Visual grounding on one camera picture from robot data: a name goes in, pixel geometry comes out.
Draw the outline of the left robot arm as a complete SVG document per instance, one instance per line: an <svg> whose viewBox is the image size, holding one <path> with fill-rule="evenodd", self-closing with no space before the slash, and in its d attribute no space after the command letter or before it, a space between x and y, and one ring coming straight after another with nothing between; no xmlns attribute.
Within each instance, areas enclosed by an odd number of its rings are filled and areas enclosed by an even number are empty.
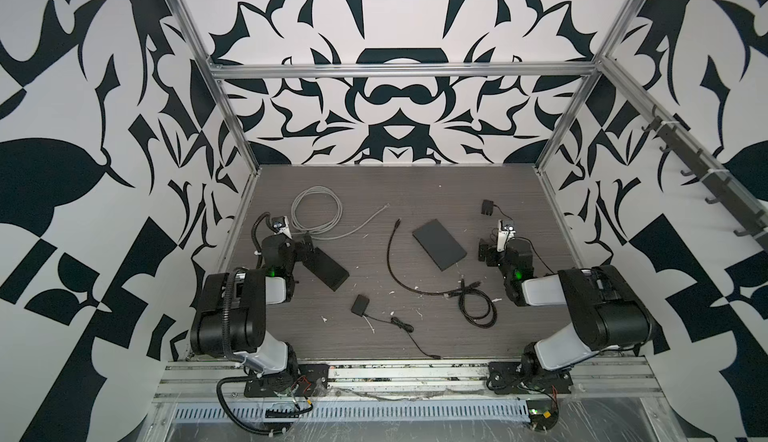
<svg viewBox="0 0 768 442"><path fill-rule="evenodd" d="M312 245L295 241L286 216L273 217L268 212L257 218L251 239L257 257L253 268L239 267L206 277L189 340L193 354L234 362L244 371L216 383L216 399L226 417L250 434L277 437L286 434L294 420L312 411L311 401L295 403L286 422L253 425L229 406L224 387L254 383L274 395L295 393L301 378L295 350L268 332L266 312L269 305L291 300L296 286L295 263L301 251Z"/></svg>

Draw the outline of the black network switch box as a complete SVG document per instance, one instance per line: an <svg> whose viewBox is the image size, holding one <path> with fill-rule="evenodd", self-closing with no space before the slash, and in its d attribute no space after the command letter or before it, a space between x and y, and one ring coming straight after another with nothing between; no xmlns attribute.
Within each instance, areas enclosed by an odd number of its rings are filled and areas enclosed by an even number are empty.
<svg viewBox="0 0 768 442"><path fill-rule="evenodd" d="M467 251L437 219L414 229L412 235L441 271L447 270L467 255Z"/></svg>

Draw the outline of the black wall power adapter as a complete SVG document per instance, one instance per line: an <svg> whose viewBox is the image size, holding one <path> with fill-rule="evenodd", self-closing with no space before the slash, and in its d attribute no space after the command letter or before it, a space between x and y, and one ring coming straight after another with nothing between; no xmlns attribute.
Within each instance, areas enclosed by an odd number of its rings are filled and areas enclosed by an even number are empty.
<svg viewBox="0 0 768 442"><path fill-rule="evenodd" d="M503 221L508 221L510 223L514 222L514 219L509 214L504 212L502 210L502 208L498 204L496 204L494 201L492 201L490 199L484 199L482 201L481 213L483 215L486 215L486 216L492 216L494 214L496 214L496 215L500 214L501 215L501 219Z"/></svg>

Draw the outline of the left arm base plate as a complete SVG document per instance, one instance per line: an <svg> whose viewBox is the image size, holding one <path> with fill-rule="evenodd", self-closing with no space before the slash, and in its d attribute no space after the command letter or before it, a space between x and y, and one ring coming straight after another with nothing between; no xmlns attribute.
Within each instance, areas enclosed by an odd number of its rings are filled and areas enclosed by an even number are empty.
<svg viewBox="0 0 768 442"><path fill-rule="evenodd" d="M330 366L324 363L298 364L285 371L264 376L253 376L246 383L246 398L265 398L278 395L309 397L327 387Z"/></svg>

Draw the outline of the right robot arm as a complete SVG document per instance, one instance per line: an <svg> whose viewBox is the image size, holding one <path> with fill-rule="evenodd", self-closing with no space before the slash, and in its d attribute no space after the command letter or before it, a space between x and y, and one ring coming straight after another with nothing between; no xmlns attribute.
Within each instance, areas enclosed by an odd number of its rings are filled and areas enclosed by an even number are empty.
<svg viewBox="0 0 768 442"><path fill-rule="evenodd" d="M488 390L499 395L567 392L577 364L604 352L638 349L653 338L655 319L617 268L608 264L536 276L533 255L533 245L522 238L499 236L478 244L478 260L499 269L516 306L563 306L570 321L526 345L518 362L491 362Z"/></svg>

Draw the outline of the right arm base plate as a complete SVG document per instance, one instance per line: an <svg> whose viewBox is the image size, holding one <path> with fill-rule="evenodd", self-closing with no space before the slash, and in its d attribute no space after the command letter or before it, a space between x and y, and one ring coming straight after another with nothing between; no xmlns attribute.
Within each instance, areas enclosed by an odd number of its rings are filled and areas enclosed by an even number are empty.
<svg viewBox="0 0 768 442"><path fill-rule="evenodd" d="M485 386L496 395L550 393L552 389L558 394L570 394L573 380L569 371L523 369L521 362L493 361L488 364Z"/></svg>

